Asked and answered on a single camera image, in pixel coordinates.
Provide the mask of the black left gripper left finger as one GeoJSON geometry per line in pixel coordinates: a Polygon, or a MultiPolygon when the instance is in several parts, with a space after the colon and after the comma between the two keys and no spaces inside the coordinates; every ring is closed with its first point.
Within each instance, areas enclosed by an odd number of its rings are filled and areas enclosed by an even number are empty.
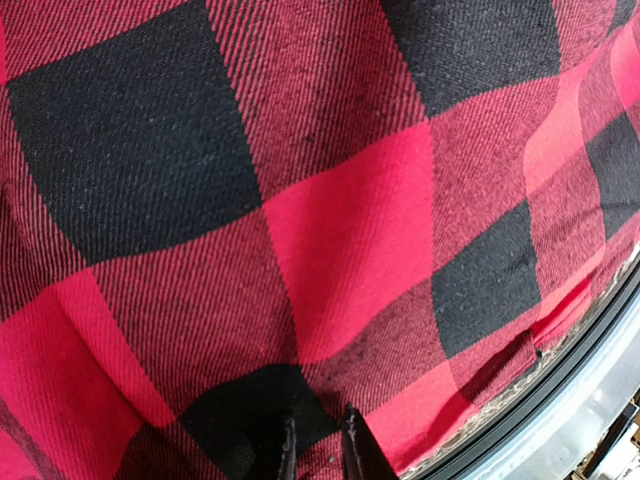
{"type": "Polygon", "coordinates": [[[292,417],[270,433],[256,448],[250,479],[296,479],[296,428],[292,417]]]}

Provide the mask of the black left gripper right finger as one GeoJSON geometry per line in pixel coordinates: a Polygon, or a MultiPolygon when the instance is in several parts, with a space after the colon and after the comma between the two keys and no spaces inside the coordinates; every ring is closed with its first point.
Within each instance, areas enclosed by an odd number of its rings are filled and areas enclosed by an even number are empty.
{"type": "Polygon", "coordinates": [[[395,480],[395,471],[361,412],[351,403],[341,419],[343,470],[346,480],[395,480]]]}

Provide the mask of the red black plaid shirt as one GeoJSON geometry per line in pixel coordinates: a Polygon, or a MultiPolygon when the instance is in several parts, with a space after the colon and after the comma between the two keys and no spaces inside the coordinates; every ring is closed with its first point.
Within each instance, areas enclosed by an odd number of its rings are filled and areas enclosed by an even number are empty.
{"type": "Polygon", "coordinates": [[[639,241],[635,1],[5,1],[1,475],[402,473],[639,241]]]}

